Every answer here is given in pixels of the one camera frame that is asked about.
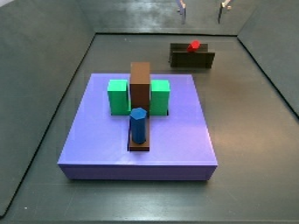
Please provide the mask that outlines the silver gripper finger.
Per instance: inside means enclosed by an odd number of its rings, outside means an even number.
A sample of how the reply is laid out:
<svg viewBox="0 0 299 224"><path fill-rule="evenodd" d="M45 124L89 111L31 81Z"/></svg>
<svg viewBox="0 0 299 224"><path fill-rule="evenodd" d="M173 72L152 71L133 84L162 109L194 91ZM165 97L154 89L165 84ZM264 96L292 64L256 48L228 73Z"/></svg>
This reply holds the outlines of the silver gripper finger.
<svg viewBox="0 0 299 224"><path fill-rule="evenodd" d="M184 25L185 23L185 3L182 0L174 0L176 5L177 5L177 13L181 16L181 24Z"/></svg>
<svg viewBox="0 0 299 224"><path fill-rule="evenodd" d="M221 18L221 13L225 9L230 8L229 5L230 0L224 0L222 2L220 2L218 4L218 15L217 15L217 22L220 23L220 18Z"/></svg>

